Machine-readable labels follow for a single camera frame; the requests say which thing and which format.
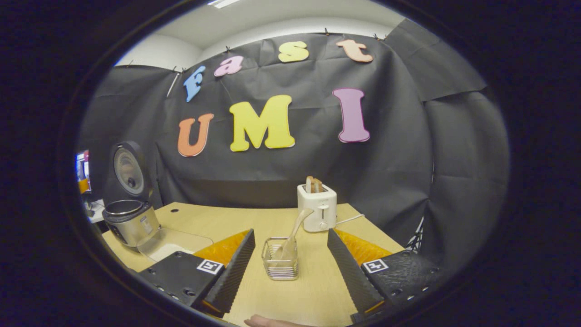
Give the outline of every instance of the wire basket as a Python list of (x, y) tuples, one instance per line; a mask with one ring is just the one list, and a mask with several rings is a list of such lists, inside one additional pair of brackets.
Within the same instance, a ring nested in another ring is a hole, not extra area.
[(294, 256), (290, 260), (272, 260), (272, 255), (281, 247), (288, 237), (269, 237), (264, 242), (262, 260), (266, 274), (272, 280), (295, 280), (299, 277), (299, 260), (295, 239)]

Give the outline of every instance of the wooden table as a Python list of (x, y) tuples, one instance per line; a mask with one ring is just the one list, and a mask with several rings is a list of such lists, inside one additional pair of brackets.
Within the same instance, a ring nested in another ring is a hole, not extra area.
[[(298, 210), (239, 209), (205, 207), (172, 203), (155, 211), (164, 228), (211, 238), (214, 242), (250, 228), (254, 229), (256, 248), (238, 289), (236, 299), (224, 320), (246, 326), (244, 319), (253, 314), (313, 326), (351, 325), (356, 311), (339, 268), (327, 249), (328, 232), (309, 233), (300, 228), (296, 240), (299, 250), (299, 278), (274, 281), (264, 270), (261, 253), (264, 241), (271, 236), (287, 236)], [(359, 213), (349, 204), (337, 206), (337, 221)], [(393, 253), (403, 250), (389, 236), (365, 217), (337, 226)], [(140, 253), (123, 247), (108, 231), (103, 238), (119, 259), (129, 268), (141, 271), (154, 262)]]

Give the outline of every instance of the letter m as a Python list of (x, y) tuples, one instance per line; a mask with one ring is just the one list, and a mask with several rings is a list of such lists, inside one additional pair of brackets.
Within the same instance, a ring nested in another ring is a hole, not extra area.
[(295, 139), (289, 132), (288, 106), (292, 99), (289, 95), (275, 95), (268, 99), (260, 117), (248, 102), (239, 102), (230, 107), (234, 115), (234, 142), (230, 145), (232, 151), (246, 151), (249, 143), (245, 133), (254, 148), (260, 148), (264, 134), (268, 129), (268, 137), (264, 142), (267, 148), (289, 148), (295, 144)]

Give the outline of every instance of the wooden spatula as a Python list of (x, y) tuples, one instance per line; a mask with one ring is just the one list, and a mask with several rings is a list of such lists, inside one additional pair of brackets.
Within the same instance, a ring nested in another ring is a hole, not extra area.
[(280, 248), (276, 250), (276, 252), (272, 255), (272, 260), (290, 260), (292, 259), (292, 253), (295, 246), (295, 235), (296, 232), (299, 230), (300, 224), (303, 220), (310, 214), (313, 213), (313, 210), (310, 208), (303, 209), (299, 216), (295, 220), (295, 227), (292, 230), (292, 233), (286, 239), (286, 241), (281, 245)]

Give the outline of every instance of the white wall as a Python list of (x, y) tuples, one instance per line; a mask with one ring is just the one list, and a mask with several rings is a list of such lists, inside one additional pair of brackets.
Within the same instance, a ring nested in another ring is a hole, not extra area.
[(375, 33), (378, 37), (384, 38), (385, 35), (388, 35), (397, 26), (397, 24), (394, 26), (383, 26), (375, 23), (363, 22), (361, 20), (328, 17), (291, 19), (263, 25), (221, 40), (206, 48), (198, 57), (196, 63), (224, 52), (226, 46), (234, 49), (235, 47), (250, 42), (260, 41), (265, 38), (297, 33), (324, 33), (325, 28), (327, 28), (329, 33), (359, 34), (369, 37), (373, 37), (373, 34)]
[(145, 65), (181, 71), (198, 63), (202, 50), (174, 37), (152, 34), (129, 50), (115, 66)]

